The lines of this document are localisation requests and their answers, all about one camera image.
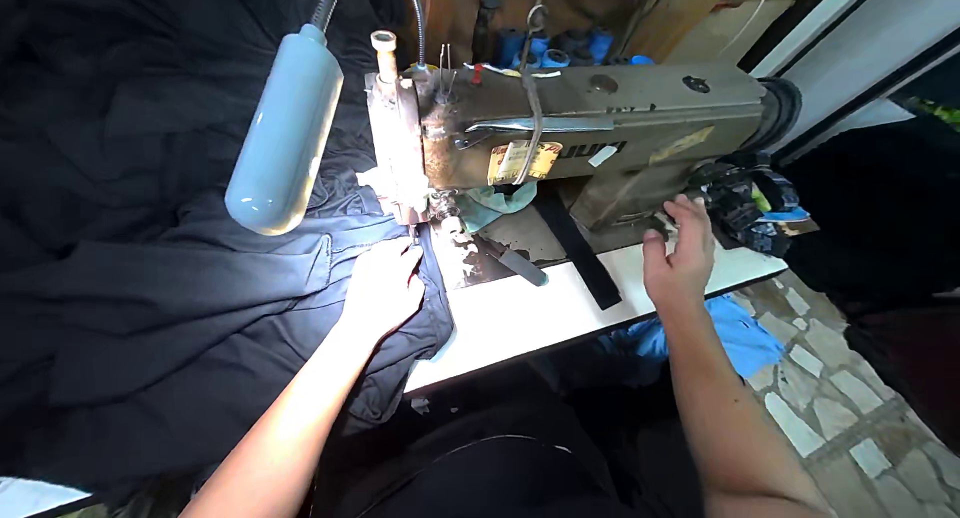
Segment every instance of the dark navy fabric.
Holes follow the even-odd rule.
[[[223,194],[316,0],[0,0],[0,474],[100,489],[222,459],[339,318],[355,257],[406,234],[355,180],[376,164],[363,74],[389,22],[339,1],[318,181],[302,224],[267,237]],[[423,308],[366,367],[347,432],[389,418],[450,337],[425,247]]]

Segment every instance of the label sticker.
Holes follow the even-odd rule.
[[[693,147],[703,143],[707,140],[707,137],[710,136],[711,132],[714,131],[713,126],[707,126],[700,131],[694,131],[690,135],[681,137],[670,143],[666,148],[660,149],[654,154],[650,155],[650,165],[657,163],[663,159],[666,159],[675,154],[679,154],[687,149],[692,149]]]
[[[489,168],[486,170],[486,183],[494,185],[513,181],[523,169],[523,159],[527,156],[530,141],[511,141],[510,144],[494,147],[489,153]],[[557,155],[564,149],[560,143],[539,143],[530,164],[527,175],[542,180],[550,172]]]
[[[612,145],[606,145],[606,147],[600,149],[592,158],[588,159],[586,163],[589,163],[593,167],[600,167],[600,164],[604,161],[607,161],[607,158],[613,156],[617,153],[618,148]]]

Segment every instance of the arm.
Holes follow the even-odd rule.
[[[295,515],[356,378],[420,307],[424,283],[413,272],[423,251],[408,246],[381,242],[357,258],[340,320],[181,516]]]
[[[704,308],[714,238],[702,199],[680,195],[664,208],[679,240],[648,231],[643,281],[663,321],[683,432],[700,473],[708,516],[829,516],[813,479],[764,419],[734,372]]]

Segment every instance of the black strap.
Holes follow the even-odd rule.
[[[546,226],[557,237],[567,258],[573,262],[600,309],[607,309],[623,300],[614,279],[594,254],[594,249],[584,239],[580,229],[577,229],[577,224],[570,217],[560,195],[549,182],[540,182],[536,186],[533,205]]]

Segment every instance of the cloth rag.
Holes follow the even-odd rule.
[[[466,232],[476,232],[504,214],[522,210],[536,195],[537,183],[527,182],[512,195],[498,193],[493,186],[484,186],[467,190],[456,200]]]

